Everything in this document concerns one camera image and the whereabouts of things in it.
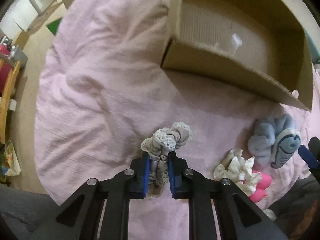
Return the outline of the light blue fluffy sock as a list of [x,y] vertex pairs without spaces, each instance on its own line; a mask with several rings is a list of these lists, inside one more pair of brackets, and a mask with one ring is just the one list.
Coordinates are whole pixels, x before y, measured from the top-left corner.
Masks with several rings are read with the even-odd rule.
[[254,168],[283,167],[301,145],[301,136],[289,114],[279,118],[260,119],[248,140],[248,151],[255,158]]

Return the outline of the beige lace-trimmed scrunchie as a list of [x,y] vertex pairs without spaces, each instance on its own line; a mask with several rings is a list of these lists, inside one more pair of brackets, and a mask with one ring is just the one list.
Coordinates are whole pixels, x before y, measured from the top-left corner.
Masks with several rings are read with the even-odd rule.
[[168,154],[186,145],[192,140],[192,135],[189,125],[175,122],[170,128],[160,128],[142,141],[140,148],[150,157],[148,197],[162,194],[169,181]]

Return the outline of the pink round soft toy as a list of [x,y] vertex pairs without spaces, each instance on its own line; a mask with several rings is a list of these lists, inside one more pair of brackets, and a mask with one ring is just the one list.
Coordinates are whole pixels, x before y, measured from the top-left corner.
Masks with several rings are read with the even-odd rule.
[[256,191],[255,193],[253,193],[249,199],[251,201],[253,201],[254,203],[257,203],[259,201],[261,201],[264,197],[267,196],[266,194],[266,189],[271,185],[272,183],[272,177],[268,174],[265,174],[265,173],[261,173],[261,172],[258,172],[258,171],[253,171],[253,173],[260,173],[261,176],[262,176],[262,179],[261,181],[257,184],[257,188],[256,188]]

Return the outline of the white cream floral scrunchie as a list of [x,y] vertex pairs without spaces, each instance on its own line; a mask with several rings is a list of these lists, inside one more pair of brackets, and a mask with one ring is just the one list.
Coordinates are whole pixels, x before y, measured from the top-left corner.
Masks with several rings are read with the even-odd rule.
[[250,197],[256,192],[257,185],[262,180],[262,174],[253,172],[255,157],[245,159],[242,153],[243,150],[239,148],[230,150],[227,157],[214,169],[213,178],[215,181],[223,178],[230,179]]

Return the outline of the small white sock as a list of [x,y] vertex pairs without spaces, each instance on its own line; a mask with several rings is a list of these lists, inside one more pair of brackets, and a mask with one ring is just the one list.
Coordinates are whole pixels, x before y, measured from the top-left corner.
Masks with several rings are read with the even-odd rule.
[[242,39],[237,33],[228,34],[221,41],[215,43],[214,48],[231,55],[242,46]]

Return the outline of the pink bed blanket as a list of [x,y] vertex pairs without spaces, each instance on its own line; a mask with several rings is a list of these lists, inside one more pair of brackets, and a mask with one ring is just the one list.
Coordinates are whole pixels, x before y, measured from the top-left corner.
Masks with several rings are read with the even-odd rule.
[[247,142],[257,120],[291,115],[302,143],[319,136],[319,75],[312,108],[270,100],[222,80],[161,66],[170,0],[75,0],[39,80],[35,164],[62,204],[89,178],[106,180],[140,156],[142,141],[183,122],[192,140],[177,155],[208,178]]

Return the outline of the teal pillow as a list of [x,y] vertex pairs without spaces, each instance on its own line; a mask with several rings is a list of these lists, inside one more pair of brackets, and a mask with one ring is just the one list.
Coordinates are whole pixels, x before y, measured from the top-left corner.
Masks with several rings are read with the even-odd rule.
[[320,55],[319,55],[319,50],[316,48],[316,45],[314,44],[312,38],[310,37],[310,35],[305,32],[306,34],[306,38],[307,38],[307,41],[308,41],[308,46],[309,46],[309,50],[310,50],[310,55],[311,55],[311,58],[312,58],[312,63],[313,64],[319,64],[319,58],[320,58]]

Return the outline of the brown cardboard box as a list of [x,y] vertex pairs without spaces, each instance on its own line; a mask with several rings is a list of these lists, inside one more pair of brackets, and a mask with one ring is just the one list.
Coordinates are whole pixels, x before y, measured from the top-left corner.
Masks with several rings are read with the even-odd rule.
[[282,0],[170,0],[161,66],[312,108],[308,41]]

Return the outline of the wooden shelf rack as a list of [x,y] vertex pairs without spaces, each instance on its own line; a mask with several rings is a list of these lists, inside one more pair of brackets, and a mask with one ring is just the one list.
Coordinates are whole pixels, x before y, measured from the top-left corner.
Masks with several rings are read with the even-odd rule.
[[6,123],[7,123],[7,114],[9,110],[9,104],[11,99],[12,90],[15,87],[16,78],[18,76],[18,72],[21,67],[21,61],[17,61],[13,67],[13,70],[11,70],[8,74],[8,78],[6,80],[2,97],[1,97],[1,105],[0,105],[0,126],[1,126],[1,144],[5,144],[6,142]]

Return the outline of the grey small bin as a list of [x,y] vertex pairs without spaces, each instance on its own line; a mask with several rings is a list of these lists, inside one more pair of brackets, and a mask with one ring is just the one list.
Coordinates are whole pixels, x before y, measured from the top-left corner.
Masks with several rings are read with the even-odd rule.
[[21,62],[21,68],[24,68],[27,64],[28,57],[20,48],[19,45],[13,45],[10,51],[10,58],[14,62]]

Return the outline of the green bin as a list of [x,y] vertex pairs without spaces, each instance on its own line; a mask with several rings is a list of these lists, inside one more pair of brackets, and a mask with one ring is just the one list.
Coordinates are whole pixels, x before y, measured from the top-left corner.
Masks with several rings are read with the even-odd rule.
[[46,25],[47,29],[55,36],[62,18],[58,18]]

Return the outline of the red suitcase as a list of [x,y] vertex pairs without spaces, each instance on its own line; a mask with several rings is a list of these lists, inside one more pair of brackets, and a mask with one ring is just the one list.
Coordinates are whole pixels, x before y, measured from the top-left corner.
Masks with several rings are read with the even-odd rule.
[[[1,44],[1,53],[9,56],[10,51],[7,49],[5,44]],[[3,93],[3,89],[5,87],[6,80],[8,78],[9,72],[11,70],[11,65],[7,64],[5,61],[1,60],[1,71],[0,71],[0,93]]]

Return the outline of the white kitchen cabinets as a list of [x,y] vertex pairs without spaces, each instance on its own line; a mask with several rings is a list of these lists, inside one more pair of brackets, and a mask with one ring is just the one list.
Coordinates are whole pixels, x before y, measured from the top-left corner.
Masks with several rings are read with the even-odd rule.
[[29,0],[14,0],[1,20],[1,31],[14,39],[20,31],[27,31],[38,13]]

